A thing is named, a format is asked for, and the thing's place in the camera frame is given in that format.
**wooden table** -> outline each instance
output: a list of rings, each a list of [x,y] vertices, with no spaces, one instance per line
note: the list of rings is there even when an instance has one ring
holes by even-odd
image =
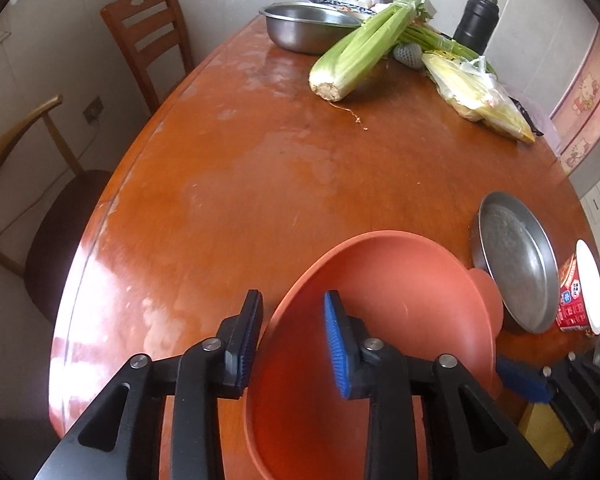
[[[559,263],[578,238],[595,247],[544,141],[522,145],[460,118],[429,79],[393,60],[337,108],[309,90],[314,61],[275,47],[254,20],[181,83],[131,146],[62,298],[49,386],[59,434],[132,354],[184,352],[236,314],[249,288],[262,291],[268,319],[318,257],[354,235],[410,231],[470,267],[470,221],[500,189],[538,216]],[[535,365],[586,344],[557,328],[497,340],[500,352]],[[513,394],[499,402],[520,415]],[[258,478],[242,401],[222,402],[220,417],[226,477]]]

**chair backrest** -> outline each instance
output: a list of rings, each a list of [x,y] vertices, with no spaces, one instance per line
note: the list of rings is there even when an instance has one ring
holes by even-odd
[[[75,158],[75,155],[72,153],[69,145],[62,138],[60,131],[58,131],[58,128],[49,116],[49,112],[61,104],[61,95],[52,97],[49,99],[49,101],[30,112],[26,117],[23,118],[23,120],[19,121],[17,124],[14,124],[9,131],[0,136],[0,168],[27,130],[29,130],[37,120],[42,119],[45,123],[46,129],[49,132],[49,135],[56,145],[56,148],[58,148],[58,151],[62,155],[62,158],[64,158],[66,163],[69,165],[69,168],[71,168],[76,175],[84,172],[80,166],[80,163],[78,162],[78,159]],[[0,265],[11,272],[14,272],[18,276],[24,275],[24,266],[15,262],[2,252],[0,252]]]
[[[125,27],[124,20],[161,3],[165,3],[167,8]],[[187,25],[178,0],[118,0],[103,7],[100,15],[125,56],[149,110],[152,114],[155,113],[160,106],[160,100],[149,78],[147,67],[177,45],[182,55],[185,74],[194,68]],[[136,48],[136,43],[170,23],[173,24],[173,30],[163,34],[141,50]]]

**paper cup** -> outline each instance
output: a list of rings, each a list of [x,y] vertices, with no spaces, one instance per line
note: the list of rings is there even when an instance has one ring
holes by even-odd
[[[600,272],[591,250],[578,240],[575,254],[559,271],[560,305],[555,322],[560,330],[600,333]]]

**stainless steel bowl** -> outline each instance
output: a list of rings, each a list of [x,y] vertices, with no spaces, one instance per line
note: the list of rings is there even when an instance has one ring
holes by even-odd
[[[555,320],[560,284],[554,250],[533,213],[510,194],[489,193],[475,216],[471,245],[474,265],[500,290],[505,327],[545,332]]]
[[[301,54],[324,54],[362,23],[348,12],[310,2],[272,4],[260,14],[273,43]]]

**silver plate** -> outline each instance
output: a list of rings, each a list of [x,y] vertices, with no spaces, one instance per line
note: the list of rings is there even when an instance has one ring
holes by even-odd
[[[472,252],[474,265],[498,285],[510,318],[528,332],[545,332],[555,320],[560,286],[554,251],[533,213],[510,194],[489,193],[474,220]]]

